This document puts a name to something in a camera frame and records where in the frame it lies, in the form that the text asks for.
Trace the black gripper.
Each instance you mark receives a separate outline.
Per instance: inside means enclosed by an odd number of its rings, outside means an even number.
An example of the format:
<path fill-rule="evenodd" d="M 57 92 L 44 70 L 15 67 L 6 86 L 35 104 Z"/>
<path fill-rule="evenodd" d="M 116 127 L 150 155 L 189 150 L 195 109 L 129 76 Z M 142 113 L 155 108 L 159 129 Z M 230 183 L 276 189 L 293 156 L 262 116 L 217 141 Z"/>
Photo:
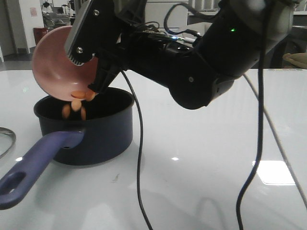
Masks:
<path fill-rule="evenodd" d="M 104 93 L 126 69 L 149 79 L 168 79 L 173 64 L 171 39 L 144 21 L 145 0 L 130 0 L 116 11 L 113 0 L 90 0 L 76 16 L 65 43 L 70 61 L 80 66 L 96 60 L 94 81 L 88 88 Z"/>

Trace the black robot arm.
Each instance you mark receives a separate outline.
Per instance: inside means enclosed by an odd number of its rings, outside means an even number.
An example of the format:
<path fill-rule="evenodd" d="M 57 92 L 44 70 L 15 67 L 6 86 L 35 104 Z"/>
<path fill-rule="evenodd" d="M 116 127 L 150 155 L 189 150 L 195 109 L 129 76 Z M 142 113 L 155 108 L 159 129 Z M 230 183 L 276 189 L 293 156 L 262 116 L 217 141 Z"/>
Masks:
<path fill-rule="evenodd" d="M 121 70 L 130 69 L 169 89 L 187 109 L 207 106 L 234 80 L 263 60 L 291 30 L 295 0 L 223 0 L 211 25 L 186 46 L 169 34 L 145 26 L 144 0 L 131 0 L 115 11 L 112 0 L 84 4 L 65 43 L 71 62 L 80 66 L 98 58 L 89 88 L 102 93 Z"/>

